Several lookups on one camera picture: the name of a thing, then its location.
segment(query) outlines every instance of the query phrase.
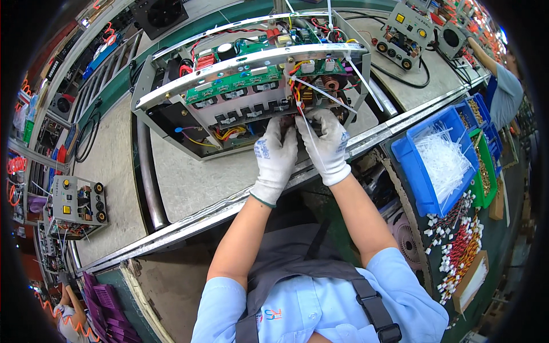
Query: gray apron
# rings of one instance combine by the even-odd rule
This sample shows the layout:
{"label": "gray apron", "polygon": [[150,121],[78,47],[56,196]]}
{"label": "gray apron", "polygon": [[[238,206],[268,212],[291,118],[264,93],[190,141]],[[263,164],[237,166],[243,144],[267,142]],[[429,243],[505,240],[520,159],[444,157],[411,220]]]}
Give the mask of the gray apron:
{"label": "gray apron", "polygon": [[299,275],[351,281],[357,293],[356,301],[373,324],[379,341],[400,341],[400,327],[393,323],[380,294],[324,239],[328,225],[327,222],[301,224],[264,234],[248,275],[247,309],[236,324],[237,343],[259,343],[256,313],[277,282]]}

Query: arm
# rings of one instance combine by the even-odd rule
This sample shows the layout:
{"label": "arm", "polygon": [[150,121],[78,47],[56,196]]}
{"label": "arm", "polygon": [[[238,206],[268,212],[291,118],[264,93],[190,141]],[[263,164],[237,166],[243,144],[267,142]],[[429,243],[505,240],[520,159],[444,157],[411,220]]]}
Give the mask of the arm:
{"label": "arm", "polygon": [[497,77],[497,62],[494,61],[492,57],[488,56],[488,54],[486,54],[486,52],[473,39],[473,37],[467,37],[467,42],[469,42],[469,45],[473,49],[473,53],[475,54],[476,58],[479,59],[482,65],[484,65],[488,70],[492,72],[495,77]]}
{"label": "arm", "polygon": [[248,272],[255,261],[271,208],[250,196],[215,251],[208,277],[231,278],[248,289]]}
{"label": "arm", "polygon": [[61,284],[61,289],[62,289],[62,293],[61,293],[61,300],[59,301],[59,304],[60,305],[70,304],[69,293],[67,292],[65,286],[63,286],[62,284]]}
{"label": "arm", "polygon": [[305,120],[295,118],[303,142],[313,164],[322,176],[324,185],[330,187],[343,215],[352,241],[361,255],[364,268],[379,251],[397,247],[387,229],[387,224],[358,181],[351,175],[351,166],[345,160],[349,133],[330,110],[313,110],[307,114],[322,125],[322,136],[311,130],[314,148]]}
{"label": "arm", "polygon": [[255,142],[259,176],[244,207],[219,243],[207,280],[227,277],[248,289],[248,273],[255,261],[267,218],[275,207],[298,159],[298,141],[291,127],[281,143],[280,117],[272,118],[267,131]]}
{"label": "arm", "polygon": [[351,239],[360,252],[364,268],[383,249],[398,248],[387,223],[352,174],[331,186],[330,190],[341,209]]}
{"label": "arm", "polygon": [[74,308],[74,314],[72,315],[72,326],[76,328],[78,326],[78,323],[84,326],[87,322],[86,313],[84,312],[84,308],[80,304],[80,301],[76,297],[76,294],[72,291],[72,288],[70,285],[63,285],[64,290],[66,290],[67,294],[69,295],[70,301],[72,302],[72,307]]}

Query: inductor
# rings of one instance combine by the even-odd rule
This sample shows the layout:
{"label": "inductor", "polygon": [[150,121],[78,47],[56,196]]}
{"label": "inductor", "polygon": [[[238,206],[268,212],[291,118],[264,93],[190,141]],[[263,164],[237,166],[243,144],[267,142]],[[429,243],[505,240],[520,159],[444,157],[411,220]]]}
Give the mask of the inductor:
{"label": "inductor", "polygon": [[322,83],[324,84],[324,87],[327,90],[331,91],[331,90],[339,89],[339,82],[333,77],[328,75],[321,75],[320,79],[322,80]]}

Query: worker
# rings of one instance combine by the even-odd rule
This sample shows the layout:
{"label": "worker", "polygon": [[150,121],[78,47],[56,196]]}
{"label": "worker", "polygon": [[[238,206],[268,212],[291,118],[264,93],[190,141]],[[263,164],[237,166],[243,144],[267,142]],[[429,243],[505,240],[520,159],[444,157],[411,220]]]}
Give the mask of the worker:
{"label": "worker", "polygon": [[461,32],[467,37],[476,58],[492,73],[485,100],[492,122],[499,131],[517,115],[524,94],[517,58],[507,49],[504,67],[486,54],[469,30],[463,28]]}
{"label": "worker", "polygon": [[61,300],[53,308],[54,317],[49,306],[44,308],[46,317],[50,318],[51,325],[56,328],[60,336],[67,343],[98,342],[97,338],[99,336],[90,330],[90,325],[92,325],[91,329],[93,330],[91,320],[88,320],[86,311],[72,291],[69,275],[65,272],[60,272],[59,280],[62,283],[63,289]]}
{"label": "worker", "polygon": [[192,342],[439,342],[448,314],[421,287],[386,222],[351,174],[349,133],[312,110],[295,123],[339,205],[363,268],[344,262],[310,210],[278,213],[297,161],[296,129],[272,118],[254,152],[259,176],[212,259]]}

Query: white work glove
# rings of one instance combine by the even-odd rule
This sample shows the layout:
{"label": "white work glove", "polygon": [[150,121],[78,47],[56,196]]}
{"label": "white work glove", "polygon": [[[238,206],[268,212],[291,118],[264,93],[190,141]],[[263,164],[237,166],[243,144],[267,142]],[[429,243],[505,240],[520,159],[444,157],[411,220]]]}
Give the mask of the white work glove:
{"label": "white work glove", "polygon": [[295,127],[288,128],[282,145],[280,122],[280,117],[269,120],[267,131],[254,145],[259,176],[250,194],[269,207],[276,206],[298,160]]}
{"label": "white work glove", "polygon": [[326,186],[335,185],[351,172],[351,166],[345,161],[349,158],[345,152],[349,133],[330,110],[311,110],[305,116],[322,124],[322,136],[318,137],[303,117],[295,116],[295,124],[301,133],[305,148],[322,176],[322,182]]}

